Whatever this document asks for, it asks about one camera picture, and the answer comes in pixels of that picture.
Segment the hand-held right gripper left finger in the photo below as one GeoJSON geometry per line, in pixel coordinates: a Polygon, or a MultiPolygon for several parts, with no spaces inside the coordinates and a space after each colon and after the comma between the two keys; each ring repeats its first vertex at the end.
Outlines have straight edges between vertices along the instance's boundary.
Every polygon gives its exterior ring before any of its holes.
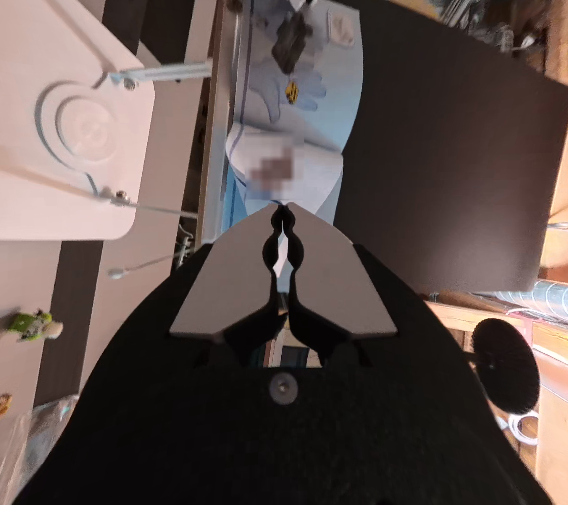
{"type": "Polygon", "coordinates": [[[277,278],[282,205],[270,204],[212,244],[171,328],[180,338],[263,344],[283,328],[277,278]]]}

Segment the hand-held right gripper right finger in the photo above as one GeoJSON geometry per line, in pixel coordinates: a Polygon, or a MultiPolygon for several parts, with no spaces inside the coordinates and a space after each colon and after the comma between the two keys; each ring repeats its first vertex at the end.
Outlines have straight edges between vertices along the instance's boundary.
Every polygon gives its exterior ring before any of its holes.
{"type": "Polygon", "coordinates": [[[287,206],[288,260],[293,266],[289,323],[304,344],[388,338],[398,333],[354,244],[296,203],[287,206]]]}

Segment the lego instruction booklet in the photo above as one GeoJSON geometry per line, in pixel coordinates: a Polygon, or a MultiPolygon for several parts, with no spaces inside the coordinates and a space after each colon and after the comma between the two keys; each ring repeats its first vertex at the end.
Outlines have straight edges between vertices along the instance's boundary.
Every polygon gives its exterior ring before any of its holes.
{"type": "Polygon", "coordinates": [[[231,224],[270,204],[294,202],[333,222],[343,150],[359,110],[364,54],[359,11],[319,0],[306,21],[313,34],[284,73],[272,55],[288,0],[244,0],[228,131],[231,224]]]}

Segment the lime green lego minifigure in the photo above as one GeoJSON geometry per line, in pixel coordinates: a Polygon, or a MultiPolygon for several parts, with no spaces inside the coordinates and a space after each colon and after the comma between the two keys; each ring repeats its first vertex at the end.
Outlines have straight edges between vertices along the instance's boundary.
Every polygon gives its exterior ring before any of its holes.
{"type": "Polygon", "coordinates": [[[62,322],[53,320],[49,312],[18,313],[8,325],[6,332],[15,334],[19,342],[57,339],[64,328],[62,322]]]}

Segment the black round disc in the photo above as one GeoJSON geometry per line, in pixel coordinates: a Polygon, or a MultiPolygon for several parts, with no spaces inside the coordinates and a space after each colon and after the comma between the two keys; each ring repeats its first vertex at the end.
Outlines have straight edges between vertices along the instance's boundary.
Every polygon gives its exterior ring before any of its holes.
{"type": "Polygon", "coordinates": [[[466,357],[497,408],[516,415],[534,410],[541,386],[538,365],[513,325],[498,318],[481,321],[472,332],[472,352],[466,357]]]}

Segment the clear plastic bag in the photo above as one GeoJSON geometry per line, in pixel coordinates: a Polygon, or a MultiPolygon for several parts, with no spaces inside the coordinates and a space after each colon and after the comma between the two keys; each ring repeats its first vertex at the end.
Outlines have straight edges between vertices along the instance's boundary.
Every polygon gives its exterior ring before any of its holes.
{"type": "Polygon", "coordinates": [[[1,417],[1,504],[12,504],[46,460],[72,415],[78,394],[1,417]]]}

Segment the white book stand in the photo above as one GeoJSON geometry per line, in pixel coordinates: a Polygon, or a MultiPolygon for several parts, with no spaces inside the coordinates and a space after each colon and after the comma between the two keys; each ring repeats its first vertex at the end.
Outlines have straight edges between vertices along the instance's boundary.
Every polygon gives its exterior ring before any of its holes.
{"type": "MultiPolygon", "coordinates": [[[[359,11],[364,75],[329,224],[420,292],[530,289],[567,87],[387,0],[331,1],[359,11]]],[[[242,15],[214,106],[228,174],[242,15]]],[[[129,231],[112,202],[140,197],[156,80],[129,90],[120,72],[149,70],[77,0],[1,0],[2,240],[129,231]]]]}

